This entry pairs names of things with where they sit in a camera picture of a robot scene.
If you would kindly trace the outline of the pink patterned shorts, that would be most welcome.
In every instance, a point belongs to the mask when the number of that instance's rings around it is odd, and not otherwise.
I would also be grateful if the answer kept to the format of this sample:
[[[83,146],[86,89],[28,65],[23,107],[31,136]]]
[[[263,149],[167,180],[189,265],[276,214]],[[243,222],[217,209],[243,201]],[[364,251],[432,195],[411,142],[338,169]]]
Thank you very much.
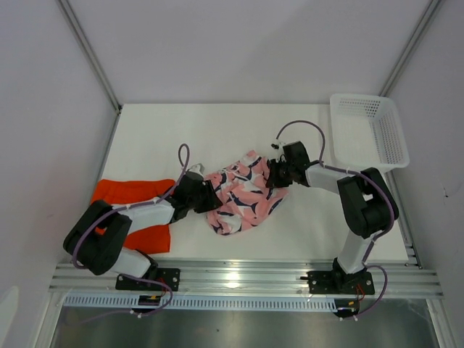
[[[221,236],[241,233],[263,223],[286,199],[286,188],[268,188],[268,159],[251,150],[240,160],[206,175],[222,205],[207,213]]]

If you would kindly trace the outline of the orange shorts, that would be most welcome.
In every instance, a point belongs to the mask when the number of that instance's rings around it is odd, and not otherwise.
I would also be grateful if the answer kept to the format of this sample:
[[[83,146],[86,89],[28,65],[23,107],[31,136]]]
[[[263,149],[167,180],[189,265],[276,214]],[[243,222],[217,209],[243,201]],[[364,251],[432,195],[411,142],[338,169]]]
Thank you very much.
[[[175,181],[111,181],[100,180],[95,188],[91,203],[104,200],[108,204],[130,204],[146,201],[165,193]],[[170,251],[169,225],[153,225],[128,234],[123,246],[146,254],[161,254]]]

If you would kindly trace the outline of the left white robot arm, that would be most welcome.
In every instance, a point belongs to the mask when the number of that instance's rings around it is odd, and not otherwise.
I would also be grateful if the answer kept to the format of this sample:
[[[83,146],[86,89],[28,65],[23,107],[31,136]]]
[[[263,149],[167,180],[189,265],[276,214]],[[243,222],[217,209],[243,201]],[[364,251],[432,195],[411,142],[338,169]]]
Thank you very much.
[[[151,289],[157,271],[149,254],[124,246],[135,231],[167,226],[185,218],[189,211],[205,213],[223,203],[211,181],[188,171],[164,194],[140,202],[109,204],[97,200],[81,215],[63,242],[76,268],[87,269],[95,276],[108,272],[132,276],[140,289]]]

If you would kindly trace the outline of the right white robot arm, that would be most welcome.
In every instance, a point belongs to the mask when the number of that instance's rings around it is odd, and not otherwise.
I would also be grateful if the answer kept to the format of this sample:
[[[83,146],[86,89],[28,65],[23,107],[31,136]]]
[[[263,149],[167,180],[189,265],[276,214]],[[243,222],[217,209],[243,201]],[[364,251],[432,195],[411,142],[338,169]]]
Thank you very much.
[[[304,277],[312,294],[354,294],[355,287],[372,280],[366,261],[376,241],[387,234],[399,210],[382,174],[374,167],[356,172],[321,160],[310,160],[297,141],[283,146],[283,154],[268,160],[270,189],[293,183],[323,189],[339,196],[349,228],[344,247],[330,271],[310,271]]]

